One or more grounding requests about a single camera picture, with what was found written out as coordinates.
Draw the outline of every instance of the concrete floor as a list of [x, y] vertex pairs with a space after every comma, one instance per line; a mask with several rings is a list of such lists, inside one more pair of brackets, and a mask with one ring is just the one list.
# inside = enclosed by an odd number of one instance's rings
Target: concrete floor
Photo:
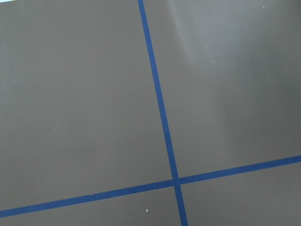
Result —
[[300, 23], [298, 0], [0, 3], [0, 226], [298, 225]]

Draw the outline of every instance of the blue line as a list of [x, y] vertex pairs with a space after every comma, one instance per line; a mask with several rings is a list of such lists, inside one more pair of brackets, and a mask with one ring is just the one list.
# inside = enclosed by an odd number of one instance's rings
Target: blue line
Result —
[[226, 176], [230, 176], [230, 175], [247, 173], [247, 172], [252, 172], [252, 171], [256, 171], [256, 170], [263, 170], [263, 169], [273, 168], [273, 167], [277, 167], [277, 166], [284, 166], [284, 165], [289, 165], [289, 164], [298, 163], [298, 162], [301, 162], [301, 155], [298, 155], [295, 157], [290, 157], [290, 158], [285, 158], [285, 159], [266, 161], [266, 162], [256, 163], [256, 164], [247, 165], [247, 166], [240, 166], [240, 167], [235, 167], [235, 168], [231, 168], [231, 169], [223, 169], [223, 170], [219, 170], [219, 171], [215, 171], [215, 172], [202, 173], [202, 174], [198, 174], [198, 175], [194, 175], [194, 176], [184, 177], [184, 178], [180, 178], [180, 184], [184, 185], [184, 184], [198, 182], [198, 181], [202, 181], [202, 180], [221, 178], [221, 177], [226, 177]]
[[0, 218], [25, 214], [25, 213], [32, 213], [41, 210], [49, 210], [49, 209], [59, 208], [64, 206], [71, 206], [71, 205], [76, 205], [85, 202], [93, 202], [97, 200], [109, 199], [109, 198], [124, 196], [128, 194], [147, 192], [151, 190], [172, 187], [173, 185], [174, 183], [172, 180], [166, 180], [166, 181], [161, 181], [161, 182], [156, 182], [156, 183], [151, 183], [146, 185], [123, 188], [123, 189], [109, 191], [109, 192], [97, 193], [93, 195], [85, 195], [85, 196], [80, 196], [80, 197], [75, 197], [70, 199], [58, 200], [54, 202], [36, 204], [32, 206], [24, 206], [24, 207], [9, 209], [9, 210], [2, 210], [0, 211]]
[[152, 72], [156, 95], [157, 95], [157, 101], [158, 101], [158, 106], [159, 106], [159, 111], [160, 111], [160, 117], [161, 117], [161, 122], [162, 122], [162, 127], [163, 127], [163, 133], [164, 133], [164, 138], [165, 138], [165, 144], [166, 144], [166, 149], [167, 149], [170, 170], [171, 170], [171, 174], [172, 174], [173, 182], [174, 182], [174, 192], [175, 192], [175, 196], [177, 199], [180, 220], [181, 220], [182, 226], [187, 226], [188, 222], [187, 222], [186, 211], [185, 211], [185, 206], [184, 206], [184, 201], [183, 201], [183, 196], [182, 196], [182, 191], [181, 191], [181, 185], [179, 182], [178, 170], [177, 170], [177, 166], [175, 163], [174, 150], [173, 150], [173, 145], [172, 145], [172, 141], [171, 141], [171, 137], [170, 137], [167, 115], [166, 115], [166, 111], [165, 111], [164, 100], [163, 100], [163, 95], [162, 95], [162, 90], [161, 90], [161, 85], [160, 85], [160, 80], [159, 80], [159, 75], [158, 75], [158, 70], [157, 70], [157, 64], [156, 64], [154, 50], [153, 50], [152, 43], [151, 43], [151, 34], [150, 34], [149, 26], [147, 23], [143, 0], [138, 0], [138, 4], [139, 4], [141, 21], [142, 21], [143, 30], [144, 30], [145, 42], [146, 42], [147, 51], [148, 51], [149, 59], [150, 59], [151, 72]]

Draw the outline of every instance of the blue tape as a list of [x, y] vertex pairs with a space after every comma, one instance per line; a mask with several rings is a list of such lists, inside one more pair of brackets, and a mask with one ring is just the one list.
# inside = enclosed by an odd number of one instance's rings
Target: blue tape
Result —
[[163, 100], [163, 95], [162, 95], [162, 90], [161, 90], [161, 85], [160, 85], [160, 80], [159, 80], [159, 75], [158, 75], [158, 70], [157, 70], [157, 65], [156, 65], [156, 59], [155, 59], [155, 54], [154, 54], [154, 50], [153, 50], [152, 43], [151, 43], [151, 34], [150, 34], [149, 26], [147, 23], [143, 0], [138, 0], [138, 4], [139, 4], [141, 21], [142, 21], [143, 30], [144, 30], [145, 42], [146, 42], [147, 51], [148, 51], [149, 59], [150, 59], [151, 72], [152, 72], [156, 95], [157, 95], [157, 101], [158, 101], [158, 106], [159, 106], [159, 111], [160, 111], [160, 117], [161, 117], [161, 122], [162, 122], [162, 127], [163, 127], [163, 133], [164, 133], [164, 138], [165, 138], [165, 144], [166, 144], [166, 149], [167, 149], [170, 170], [171, 170], [171, 174], [172, 174], [173, 181], [174, 181], [174, 192], [175, 192], [175, 196], [177, 199], [180, 220], [181, 220], [182, 226], [187, 226], [188, 222], [187, 222], [186, 211], [185, 211], [185, 206], [184, 206], [184, 201], [183, 201], [183, 196], [182, 196], [182, 191], [181, 191], [181, 185], [179, 182], [178, 170], [177, 170], [177, 166], [175, 163], [174, 150], [173, 150], [173, 145], [172, 145], [172, 141], [171, 141], [171, 137], [170, 137], [167, 115], [166, 115], [166, 111], [165, 111], [164, 100]]
[[166, 181], [161, 181], [161, 182], [156, 182], [156, 183], [151, 183], [146, 185], [123, 188], [123, 189], [109, 191], [109, 192], [97, 193], [93, 195], [85, 195], [85, 196], [80, 196], [80, 197], [75, 197], [70, 199], [58, 200], [54, 202], [36, 204], [32, 206], [24, 206], [24, 207], [9, 209], [9, 210], [2, 210], [0, 211], [0, 218], [25, 214], [25, 213], [32, 213], [41, 210], [49, 210], [49, 209], [54, 209], [54, 208], [59, 208], [64, 206], [71, 206], [80, 203], [93, 202], [97, 200], [109, 199], [109, 198], [124, 196], [128, 194], [147, 192], [147, 191], [161, 189], [165, 187], [172, 187], [173, 185], [174, 183], [172, 180], [166, 180]]
[[219, 171], [215, 171], [215, 172], [202, 173], [202, 174], [198, 174], [198, 175], [194, 175], [194, 176], [184, 177], [184, 178], [180, 178], [180, 184], [184, 185], [184, 184], [198, 182], [198, 181], [202, 181], [202, 180], [221, 178], [221, 177], [226, 177], [226, 176], [230, 176], [230, 175], [247, 173], [247, 172], [256, 171], [256, 170], [263, 170], [263, 169], [273, 168], [273, 167], [277, 167], [277, 166], [284, 166], [284, 165], [298, 163], [298, 162], [301, 162], [301, 155], [298, 155], [295, 157], [290, 157], [290, 158], [285, 158], [285, 159], [266, 161], [266, 162], [256, 163], [256, 164], [247, 165], [247, 166], [240, 166], [240, 167], [235, 167], [235, 168], [231, 168], [231, 169], [223, 169], [223, 170], [219, 170]]

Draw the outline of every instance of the vertical blue line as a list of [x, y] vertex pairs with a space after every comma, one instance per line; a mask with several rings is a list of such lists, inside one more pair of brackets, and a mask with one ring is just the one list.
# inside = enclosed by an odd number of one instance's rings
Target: vertical blue line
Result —
[[184, 206], [184, 201], [183, 201], [183, 196], [182, 196], [182, 191], [181, 191], [181, 185], [180, 185], [177, 166], [175, 163], [174, 150], [173, 150], [173, 145], [172, 145], [172, 141], [171, 141], [171, 137], [170, 137], [169, 126], [168, 126], [168, 121], [167, 121], [167, 116], [166, 116], [166, 111], [165, 111], [165, 106], [164, 106], [164, 101], [163, 101], [163, 95], [162, 95], [162, 90], [161, 90], [161, 85], [160, 85], [160, 80], [159, 80], [159, 75], [158, 75], [158, 70], [157, 70], [157, 65], [156, 65], [156, 59], [155, 59], [155, 54], [154, 54], [154, 50], [153, 50], [152, 43], [151, 43], [151, 34], [150, 34], [149, 26], [147, 23], [143, 0], [138, 0], [138, 4], [139, 4], [139, 10], [140, 10], [140, 15], [141, 15], [141, 20], [142, 20], [142, 25], [143, 25], [143, 30], [144, 30], [145, 42], [146, 42], [147, 51], [148, 51], [149, 59], [150, 59], [150, 65], [151, 65], [150, 67], [151, 67], [151, 72], [152, 72], [156, 95], [157, 95], [161, 123], [162, 123], [162, 127], [163, 127], [163, 133], [164, 133], [164, 138], [165, 138], [165, 144], [166, 144], [166, 149], [167, 149], [170, 170], [171, 170], [171, 174], [172, 174], [173, 182], [174, 182], [174, 192], [175, 192], [175, 196], [177, 199], [181, 224], [182, 224], [182, 226], [188, 226], [186, 211], [185, 211], [185, 206]]

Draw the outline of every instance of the gray floor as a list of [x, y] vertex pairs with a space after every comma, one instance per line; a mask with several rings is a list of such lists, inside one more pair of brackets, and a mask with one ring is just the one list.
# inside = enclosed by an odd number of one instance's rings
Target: gray floor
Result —
[[[144, 4], [180, 177], [301, 155], [300, 1]], [[137, 0], [0, 3], [0, 154], [0, 210], [171, 179]], [[298, 225], [300, 170], [182, 185], [188, 223]], [[0, 225], [181, 223], [170, 187]]]

